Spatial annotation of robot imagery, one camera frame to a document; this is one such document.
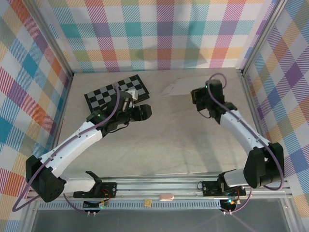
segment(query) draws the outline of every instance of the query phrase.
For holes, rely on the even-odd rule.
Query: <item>checkerboard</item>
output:
[[[136,89],[139,92],[139,97],[135,103],[139,103],[149,98],[149,92],[138,75],[128,77],[117,83],[119,85],[119,90],[127,91]],[[91,112],[101,108],[104,104],[111,101],[111,95],[115,93],[112,85],[99,88],[84,95]]]

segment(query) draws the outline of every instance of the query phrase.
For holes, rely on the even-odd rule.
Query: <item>gray floor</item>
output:
[[[141,104],[151,105],[153,115],[92,145],[65,172],[90,170],[103,177],[242,168],[246,154],[235,138],[214,119],[204,119],[192,104],[190,91],[203,86],[209,75],[216,72],[228,78],[224,89],[226,101],[233,102],[254,126],[233,68],[77,73],[68,98],[60,142],[74,133],[90,114],[84,94],[134,74],[140,76],[150,92],[150,99]]]

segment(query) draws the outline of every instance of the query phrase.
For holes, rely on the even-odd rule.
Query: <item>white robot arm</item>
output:
[[[208,192],[203,192],[203,195],[214,196],[215,193],[220,196],[235,187],[240,187],[241,190],[241,186],[246,184],[250,185],[252,188],[258,188],[280,180],[281,177],[279,175],[279,170],[274,163],[274,160],[269,155],[267,149],[265,149],[264,144],[268,145],[269,149],[274,153],[276,159],[280,163],[281,168],[283,169],[282,146],[278,143],[272,144],[269,140],[263,138],[257,132],[255,132],[255,134],[258,136],[258,139],[249,133],[248,128],[252,131],[254,131],[254,129],[247,122],[245,122],[237,108],[232,103],[224,101],[221,82],[218,80],[213,80],[209,86],[211,92],[215,95],[215,99],[217,99],[221,104],[224,104],[224,106],[239,119],[242,119],[242,123],[231,113],[226,112],[217,103],[215,103],[209,96],[209,92],[206,87],[195,89],[191,92],[193,104],[197,105],[198,111],[208,109],[210,116],[214,118],[218,124],[223,125],[234,135],[236,140],[246,151],[248,159],[243,169],[224,172],[218,176],[218,180],[216,182],[202,183],[203,187],[208,190]],[[63,147],[57,155],[47,163],[35,181],[31,184],[32,188],[45,202],[51,202],[60,194],[69,192],[74,192],[74,197],[103,198],[105,197],[105,193],[102,193],[103,189],[109,189],[110,192],[112,192],[112,197],[115,197],[117,183],[108,183],[108,186],[104,185],[101,179],[90,171],[75,176],[64,175],[63,171],[89,146],[105,137],[108,133],[115,132],[118,125],[128,125],[130,121],[146,120],[151,116],[152,112],[150,106],[134,106],[133,99],[137,99],[137,93],[135,91],[130,93],[121,91],[120,99],[117,113],[107,123],[101,127],[93,128],[85,133],[81,133],[94,125],[97,125],[110,114],[115,105],[115,96],[114,98],[112,96],[112,100],[107,105],[106,109],[93,112],[87,118],[87,121],[84,122],[82,126],[71,136],[77,136],[78,139],[72,141],[70,145]],[[39,159],[32,156],[27,160],[27,181],[29,181],[37,169],[51,157],[56,149],[57,147],[41,156]]]
[[[32,188],[45,202],[51,202],[60,194],[69,192],[86,192],[93,197],[105,197],[101,190],[107,187],[102,185],[101,180],[94,173],[88,171],[78,175],[67,175],[63,174],[63,171],[92,144],[108,133],[122,129],[117,129],[118,125],[125,124],[128,126],[129,122],[148,119],[152,115],[151,107],[149,105],[135,106],[134,101],[137,99],[137,90],[120,91],[117,111],[104,125],[95,127],[106,119],[114,109],[115,95],[112,96],[111,102],[105,106],[106,109],[102,107],[100,110],[94,111],[87,118],[87,121],[60,145],[42,155],[39,159],[34,156],[28,158],[26,161],[27,181],[32,178],[43,163],[51,159],[31,184]],[[63,145],[65,146],[57,152],[56,156],[52,156]],[[111,183],[110,185],[114,189],[115,184]]]
[[[272,144],[258,134],[232,103],[225,102],[219,80],[207,81],[204,87],[192,90],[191,96],[197,111],[207,109],[210,117],[230,131],[248,155],[245,167],[220,174],[217,185],[214,184],[215,188],[221,191],[244,185],[258,188],[281,179],[280,171],[269,151],[273,153],[284,173],[282,146],[279,143]]]

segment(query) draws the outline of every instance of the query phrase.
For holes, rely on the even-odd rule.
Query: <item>aluminum frame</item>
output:
[[[251,115],[252,115],[252,118],[253,118],[254,125],[256,127],[256,131],[260,135],[262,135],[263,137],[266,138],[266,133],[263,130],[263,126],[262,126],[262,123],[261,123],[261,120],[260,120],[260,116],[259,116],[259,113],[257,111],[257,107],[255,106],[253,95],[250,91],[250,85],[249,85],[247,79],[243,76],[241,70],[236,70],[236,72],[238,73],[238,77],[240,79],[242,90],[245,93],[245,97],[246,97],[246,100],[247,100],[247,103],[248,103],[248,106],[249,106],[249,109],[250,109],[250,112],[251,112]]]
[[[117,182],[117,195],[116,198],[110,199],[110,202],[114,203],[139,203],[145,199],[152,199],[154,203],[158,203],[158,196],[160,193],[173,192],[174,200],[179,202],[185,202],[188,204],[192,204],[192,202],[202,202],[202,201],[215,201],[221,199],[227,199],[226,196],[223,197],[203,197],[202,191],[197,189],[197,184],[199,181],[214,181],[217,179],[219,172],[214,173],[198,173],[198,174],[176,174],[176,175],[157,175],[157,176],[131,176],[131,177],[108,177],[102,178],[104,182]],[[275,182],[269,185],[270,187],[278,187],[279,183]],[[247,196],[241,197],[241,200],[244,201],[250,192],[250,187],[245,186]],[[33,198],[36,195],[34,191],[30,191],[28,198]],[[292,192],[288,186],[287,181],[284,181],[284,187],[279,191],[270,191],[264,187],[257,188],[253,190],[252,199],[280,199],[282,204],[282,209],[284,210],[285,217],[288,222],[288,226],[290,231],[305,231],[304,227],[301,223],[300,217],[298,216],[298,212],[295,209]],[[68,195],[68,199],[72,204],[76,206],[81,206],[83,201],[98,201],[101,200],[99,198],[91,198],[91,199],[75,199],[72,197],[72,194]],[[50,208],[48,209],[46,203],[42,200],[35,201],[39,205],[43,205],[44,209],[35,208],[30,206],[29,209],[33,209],[34,212],[30,212],[32,217],[29,217],[29,225],[33,223],[35,217],[35,213],[37,210],[55,210],[55,206],[50,203]],[[66,205],[66,201],[63,196],[59,197],[56,200],[57,204],[63,205],[63,209],[61,210],[73,210],[69,209]],[[136,206],[126,206],[126,209],[134,209]]]
[[[31,202],[22,212],[22,220],[17,232],[30,232],[32,230],[40,201]]]
[[[267,40],[267,38],[269,37],[272,29],[275,26],[275,23],[277,22],[277,19],[279,18],[281,12],[283,11],[286,3],[289,0],[278,0],[277,4],[275,5],[271,15],[269,16],[267,22],[266,22],[266,26],[264,27],[263,31],[261,32],[256,44],[254,45],[249,58],[247,60],[247,62],[244,65],[243,68],[243,75],[244,77],[246,77],[248,70],[250,69],[250,67],[253,65],[253,63],[255,62],[259,52],[261,51],[265,41]]]
[[[65,72],[69,75],[72,79],[74,73],[72,72],[69,63],[67,62],[64,54],[62,53],[55,37],[53,36],[52,32],[50,31],[46,21],[42,17],[40,13],[40,9],[38,8],[37,4],[33,0],[23,0],[25,6],[31,13],[31,16],[34,18],[35,22],[38,24],[42,35],[46,39],[47,43],[51,47],[52,51],[54,52],[55,56],[57,57],[59,63],[61,64],[62,68]]]

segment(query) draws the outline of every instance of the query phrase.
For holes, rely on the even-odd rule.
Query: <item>plaid backdrop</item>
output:
[[[236,65],[236,69],[243,69],[243,67],[245,66],[245,64],[246,64],[246,62],[247,62],[247,60],[248,60],[248,58],[249,58],[249,56],[250,56],[250,54],[252,52],[252,49],[254,48],[254,46],[255,46],[255,44],[257,42],[257,39],[261,35],[261,33],[262,33],[262,31],[263,31],[263,29],[264,29],[264,27],[266,25],[266,22],[267,22],[267,20],[268,20],[268,18],[270,16],[270,14],[272,13],[272,10],[274,9],[277,1],[278,0],[271,0],[271,3],[268,6],[268,9],[267,9],[267,11],[266,11],[266,13],[265,13],[265,15],[263,17],[263,20],[262,20],[259,28],[257,29],[257,31],[256,31],[256,33],[254,35],[254,38],[251,40],[250,46],[249,46],[249,48],[248,48],[248,50],[246,52],[246,55],[245,55],[244,59],[242,60],[242,62],[241,62],[241,64],[239,66]]]
[[[73,70],[118,72],[235,67],[276,0],[36,2]]]
[[[25,162],[51,148],[69,79],[21,0],[0,0],[0,232],[26,185]]]
[[[285,151],[285,175],[309,231],[309,0],[289,0],[248,81],[267,137]]]

